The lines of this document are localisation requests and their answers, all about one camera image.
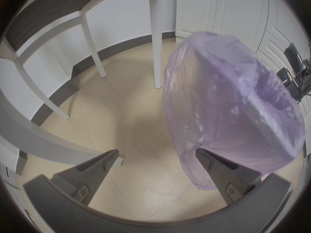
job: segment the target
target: purple plastic bag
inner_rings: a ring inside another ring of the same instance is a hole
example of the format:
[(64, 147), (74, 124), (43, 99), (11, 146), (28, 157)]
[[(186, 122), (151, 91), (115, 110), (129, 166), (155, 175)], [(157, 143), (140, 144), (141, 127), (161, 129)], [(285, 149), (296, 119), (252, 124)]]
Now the purple plastic bag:
[(296, 101), (239, 39), (193, 33), (169, 58), (162, 106), (183, 170), (215, 189), (195, 157), (199, 147), (266, 173), (291, 162), (305, 141)]

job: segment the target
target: white wooden leg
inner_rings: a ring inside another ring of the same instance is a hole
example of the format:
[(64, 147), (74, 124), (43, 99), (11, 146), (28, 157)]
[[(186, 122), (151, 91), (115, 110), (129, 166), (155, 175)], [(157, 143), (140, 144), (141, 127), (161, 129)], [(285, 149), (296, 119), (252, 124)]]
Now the white wooden leg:
[(28, 76), (27, 72), (23, 68), (23, 65), (21, 64), (20, 60), (17, 58), (14, 61), (15, 67), (18, 70), (19, 74), (23, 78), (23, 80), (26, 82), (26, 84), (29, 86), (29, 88), (47, 105), (49, 106), (55, 113), (57, 113), (59, 116), (64, 118), (65, 120), (69, 119), (69, 116), (64, 113), (60, 108), (58, 108), (51, 100), (49, 100), (42, 91), (36, 86), (36, 84), (31, 80), (31, 78)]
[(161, 0), (149, 0), (152, 33), (153, 67), (155, 87), (162, 87), (162, 15)]
[(124, 160), (124, 158), (119, 156), (112, 166), (121, 166), (123, 160)]
[(99, 56), (98, 56), (98, 53), (96, 51), (96, 48), (95, 48), (95, 45), (94, 45), (94, 42), (93, 42), (93, 39), (92, 39), (92, 36), (91, 36), (91, 31), (90, 31), (90, 28), (89, 28), (89, 25), (87, 23), (87, 19), (86, 19), (86, 15), (85, 14), (82, 14), (81, 15), (81, 18), (82, 18), (82, 30), (83, 30), (83, 34), (84, 34), (84, 37), (85, 37), (85, 40), (87, 42), (87, 45), (90, 49), (90, 52), (91, 52), (91, 55), (93, 57), (93, 60), (95, 62), (95, 65), (100, 73), (100, 75), (104, 78), (106, 77), (106, 72), (103, 68), (103, 65), (101, 64), (101, 61), (99, 59)]

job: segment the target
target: plastic bag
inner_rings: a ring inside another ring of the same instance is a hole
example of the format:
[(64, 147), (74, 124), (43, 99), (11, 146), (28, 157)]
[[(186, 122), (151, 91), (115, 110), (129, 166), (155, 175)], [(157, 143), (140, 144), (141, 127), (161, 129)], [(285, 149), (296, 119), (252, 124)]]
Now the plastic bag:
[(172, 53), (162, 106), (183, 170), (198, 189), (215, 189), (195, 157), (199, 147), (270, 173), (298, 156), (305, 125), (273, 71), (231, 35), (193, 33)]

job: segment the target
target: tile floor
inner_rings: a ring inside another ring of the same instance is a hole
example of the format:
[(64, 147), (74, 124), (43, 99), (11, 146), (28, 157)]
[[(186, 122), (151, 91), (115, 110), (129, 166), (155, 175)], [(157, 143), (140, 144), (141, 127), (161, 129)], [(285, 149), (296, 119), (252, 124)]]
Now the tile floor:
[[(177, 45), (163, 41), (163, 68)], [(183, 172), (162, 116), (162, 89), (154, 88), (152, 45), (129, 49), (103, 62), (107, 77), (95, 67), (79, 75), (80, 90), (42, 129), (75, 144), (106, 152), (118, 149), (122, 166), (113, 167), (89, 207), (132, 220), (171, 221), (205, 215), (226, 206), (217, 190), (196, 189)], [(303, 152), (276, 173), (297, 188)], [(28, 156), (20, 185), (43, 173), (71, 165)]]

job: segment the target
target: trash bag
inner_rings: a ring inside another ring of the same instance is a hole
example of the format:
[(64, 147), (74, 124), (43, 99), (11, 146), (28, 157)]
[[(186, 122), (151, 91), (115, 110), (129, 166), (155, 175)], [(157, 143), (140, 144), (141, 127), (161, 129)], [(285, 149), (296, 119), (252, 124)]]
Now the trash bag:
[(232, 35), (197, 32), (175, 49), (162, 107), (182, 168), (198, 189), (216, 188), (195, 157), (199, 147), (264, 175), (296, 158), (305, 141), (297, 102)]

